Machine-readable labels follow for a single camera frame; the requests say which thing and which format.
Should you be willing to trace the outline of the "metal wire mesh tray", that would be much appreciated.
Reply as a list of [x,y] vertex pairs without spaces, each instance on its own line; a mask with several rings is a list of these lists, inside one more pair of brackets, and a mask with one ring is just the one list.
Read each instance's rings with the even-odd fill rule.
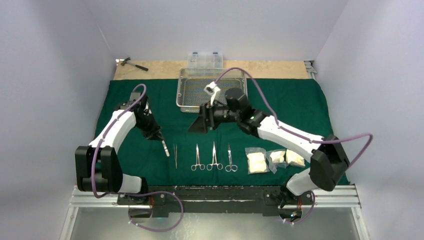
[[[206,85],[216,80],[224,68],[182,68],[179,72],[176,93],[176,105],[183,113],[198,113],[200,106],[208,102],[211,97],[204,91]],[[231,70],[219,81],[221,89],[219,98],[221,103],[226,103],[225,92],[231,88],[239,88],[247,93],[247,79],[240,70]]]

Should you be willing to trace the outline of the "dark green surgical drape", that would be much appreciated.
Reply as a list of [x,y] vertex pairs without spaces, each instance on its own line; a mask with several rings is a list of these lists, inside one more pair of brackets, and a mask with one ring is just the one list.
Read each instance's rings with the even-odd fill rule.
[[[302,171],[300,167],[288,166],[278,168],[275,174],[248,174],[245,148],[273,151],[281,146],[242,132],[234,122],[222,123],[206,134],[188,132],[197,115],[181,112],[177,107],[177,83],[176,79],[144,81],[152,113],[161,126],[170,157],[166,156],[159,141],[147,140],[138,128],[133,128],[118,151],[123,173],[144,177],[149,186],[277,186]],[[333,132],[326,97],[315,80],[259,78],[257,86],[280,121],[323,137]],[[217,161],[223,169],[213,167],[208,171],[206,165],[212,162],[213,142]],[[173,144],[177,144],[177,169]],[[205,169],[192,171],[191,166],[196,162],[196,144],[200,163],[205,165]],[[236,172],[225,171],[229,162],[228,144],[233,164],[238,166]]]

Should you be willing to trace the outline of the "silver surgical scissors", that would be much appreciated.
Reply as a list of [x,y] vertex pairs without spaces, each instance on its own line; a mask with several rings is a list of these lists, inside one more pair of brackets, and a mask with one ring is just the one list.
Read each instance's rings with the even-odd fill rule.
[[232,150],[231,146],[228,143],[227,144],[227,155],[228,155],[228,165],[225,166],[226,172],[236,172],[238,170],[238,166],[233,164],[233,158],[232,158]]

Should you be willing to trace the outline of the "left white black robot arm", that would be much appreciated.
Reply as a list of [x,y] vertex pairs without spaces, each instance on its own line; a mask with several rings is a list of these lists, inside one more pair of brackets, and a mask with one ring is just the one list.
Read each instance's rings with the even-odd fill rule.
[[94,140],[75,150],[76,180],[80,191],[129,194],[138,205],[148,201],[145,177],[123,173],[118,159],[119,149],[133,128],[140,129],[147,140],[165,142],[148,96],[138,91],[133,91],[127,102],[115,108],[111,119]]

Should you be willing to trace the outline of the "white gauze packet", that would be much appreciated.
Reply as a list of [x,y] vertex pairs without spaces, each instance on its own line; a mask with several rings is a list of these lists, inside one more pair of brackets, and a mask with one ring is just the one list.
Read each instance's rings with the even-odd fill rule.
[[269,167],[266,160],[266,150],[261,147],[247,147],[245,148],[247,157],[248,174],[261,174],[267,173]]

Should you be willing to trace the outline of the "silver hemostat forceps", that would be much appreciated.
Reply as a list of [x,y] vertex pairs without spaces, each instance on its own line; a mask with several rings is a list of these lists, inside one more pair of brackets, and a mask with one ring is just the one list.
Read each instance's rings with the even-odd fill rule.
[[206,170],[211,171],[214,167],[216,167],[218,170],[222,170],[224,168],[222,163],[218,163],[215,142],[212,144],[212,161],[206,165]]
[[200,152],[199,152],[199,145],[198,144],[196,144],[195,150],[196,150],[196,153],[195,153],[195,164],[193,164],[190,169],[192,171],[196,171],[197,169],[199,169],[199,170],[202,171],[202,170],[204,170],[206,168],[206,166],[200,162]]

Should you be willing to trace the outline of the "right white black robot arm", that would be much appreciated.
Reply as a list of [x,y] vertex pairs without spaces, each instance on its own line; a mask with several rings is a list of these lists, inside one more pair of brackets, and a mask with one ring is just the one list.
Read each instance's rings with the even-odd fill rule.
[[269,113],[253,108],[240,88],[225,92],[225,104],[215,100],[220,92],[212,82],[205,87],[211,100],[200,107],[199,115],[188,128],[190,133],[207,133],[221,123],[236,123],[246,134],[271,141],[294,151],[309,162],[309,168],[291,176],[282,186],[280,196],[288,204],[294,203],[305,192],[321,189],[334,190],[350,166],[339,139],[314,135],[287,125]]

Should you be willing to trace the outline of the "silver tweezers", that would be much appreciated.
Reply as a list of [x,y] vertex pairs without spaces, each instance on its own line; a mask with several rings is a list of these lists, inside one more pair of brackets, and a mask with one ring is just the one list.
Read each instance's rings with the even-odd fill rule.
[[173,153],[174,153],[175,169],[177,169],[178,168],[178,145],[176,143],[173,144]]
[[170,152],[169,152],[169,149],[168,149],[168,146],[167,146],[167,144],[166,144],[165,140],[162,140],[162,141],[161,141],[161,144],[162,144],[162,146],[163,146],[163,149],[164,149],[165,155],[166,155],[167,157],[170,157]]

